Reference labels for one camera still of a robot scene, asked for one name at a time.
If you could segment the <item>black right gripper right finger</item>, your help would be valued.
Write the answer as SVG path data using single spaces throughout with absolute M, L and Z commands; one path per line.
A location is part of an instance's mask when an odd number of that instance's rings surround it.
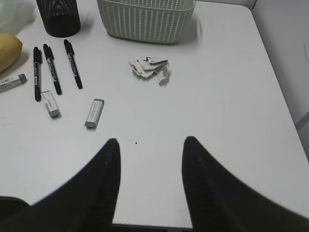
M 182 179 L 195 232 L 307 232 L 308 218 L 261 195 L 193 136 L 183 144 Z

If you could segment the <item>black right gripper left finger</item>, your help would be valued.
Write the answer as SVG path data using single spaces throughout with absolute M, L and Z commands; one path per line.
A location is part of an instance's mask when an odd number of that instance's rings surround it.
M 120 146 L 112 138 L 72 179 L 32 207 L 30 231 L 109 232 L 120 178 Z

